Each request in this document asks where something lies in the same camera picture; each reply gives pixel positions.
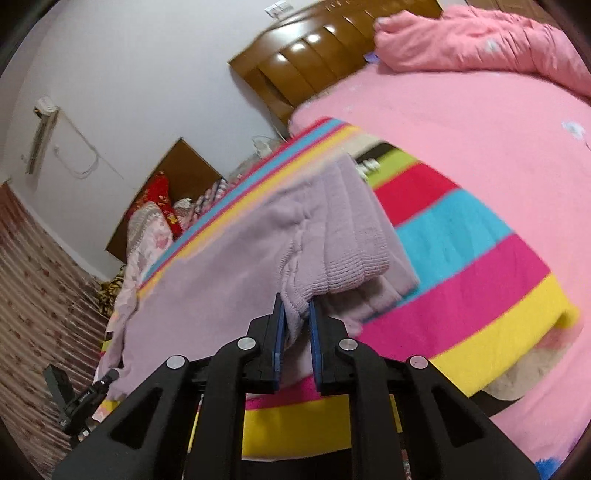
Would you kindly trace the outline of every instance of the wall switch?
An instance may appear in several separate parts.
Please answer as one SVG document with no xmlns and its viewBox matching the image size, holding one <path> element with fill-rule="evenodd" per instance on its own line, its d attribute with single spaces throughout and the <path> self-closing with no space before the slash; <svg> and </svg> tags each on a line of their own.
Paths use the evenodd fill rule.
<svg viewBox="0 0 591 480">
<path fill-rule="evenodd" d="M 280 18 L 284 13 L 293 9 L 294 8 L 291 4 L 285 2 L 285 0 L 280 0 L 276 4 L 272 4 L 271 6 L 265 8 L 265 12 L 267 12 L 270 17 Z"/>
<path fill-rule="evenodd" d="M 285 0 L 280 0 L 276 3 L 276 6 L 278 6 L 283 13 L 294 9 L 292 4 L 287 3 Z"/>
</svg>

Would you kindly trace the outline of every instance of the striped blanket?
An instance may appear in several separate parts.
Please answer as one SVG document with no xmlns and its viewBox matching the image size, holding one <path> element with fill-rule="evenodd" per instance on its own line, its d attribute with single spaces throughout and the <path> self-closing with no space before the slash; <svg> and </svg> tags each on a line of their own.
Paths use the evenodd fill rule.
<svg viewBox="0 0 591 480">
<path fill-rule="evenodd" d="M 273 192 L 342 153 L 380 163 L 368 183 L 420 279 L 402 303 L 367 319 L 362 342 L 398 360 L 424 355 L 472 395 L 542 338 L 546 347 L 556 346 L 574 329 L 577 310 L 548 267 L 485 205 L 411 155 L 335 119 L 294 138 L 203 215 L 152 266 L 140 303 L 173 262 L 199 252 Z M 350 446 L 347 398 L 320 398 L 311 377 L 250 398 L 246 407 L 246 457 L 294 458 Z"/>
</svg>

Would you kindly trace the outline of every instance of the gray cloth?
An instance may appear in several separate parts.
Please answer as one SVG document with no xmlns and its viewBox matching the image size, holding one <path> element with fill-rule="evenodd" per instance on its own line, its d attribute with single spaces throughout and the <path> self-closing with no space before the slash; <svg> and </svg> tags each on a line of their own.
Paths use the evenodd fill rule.
<svg viewBox="0 0 591 480">
<path fill-rule="evenodd" d="M 416 285 L 394 228 L 344 155 L 272 195 L 196 255 L 175 260 L 138 310 L 115 328 L 99 375 L 122 355 L 121 377 L 109 392 L 119 398 L 171 355 L 214 355 L 245 335 L 253 318 L 270 313 L 278 291 L 291 346 L 314 296 L 323 296 L 326 308 L 356 335 L 361 321 Z M 298 343 L 304 345 L 286 352 L 284 386 L 311 373 L 309 347 L 305 340 Z"/>
</svg>

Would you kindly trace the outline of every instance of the red floral cushion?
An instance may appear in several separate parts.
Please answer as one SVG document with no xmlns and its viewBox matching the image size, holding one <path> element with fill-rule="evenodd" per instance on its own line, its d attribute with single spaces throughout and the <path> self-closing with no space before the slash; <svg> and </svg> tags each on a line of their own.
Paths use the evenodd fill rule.
<svg viewBox="0 0 591 480">
<path fill-rule="evenodd" d="M 168 182 L 168 177 L 163 171 L 159 171 L 151 182 L 148 183 L 141 197 L 129 208 L 128 217 L 131 218 L 133 213 L 140 209 L 144 203 L 154 202 L 162 210 L 174 239 L 177 239 L 183 234 L 183 230 L 181 229 L 177 216 L 174 214 L 173 205 L 168 196 L 169 188 L 170 183 Z"/>
</svg>

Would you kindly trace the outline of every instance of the air conditioner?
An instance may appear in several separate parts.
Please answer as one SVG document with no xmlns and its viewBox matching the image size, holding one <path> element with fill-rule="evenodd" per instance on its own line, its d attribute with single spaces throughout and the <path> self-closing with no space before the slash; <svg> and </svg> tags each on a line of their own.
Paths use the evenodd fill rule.
<svg viewBox="0 0 591 480">
<path fill-rule="evenodd" d="M 45 150 L 51 138 L 51 133 L 56 126 L 60 108 L 49 97 L 43 97 L 37 101 L 33 111 L 39 117 L 40 121 L 27 162 L 27 173 L 29 175 L 35 172 L 35 166 L 38 161 L 45 156 Z"/>
</svg>

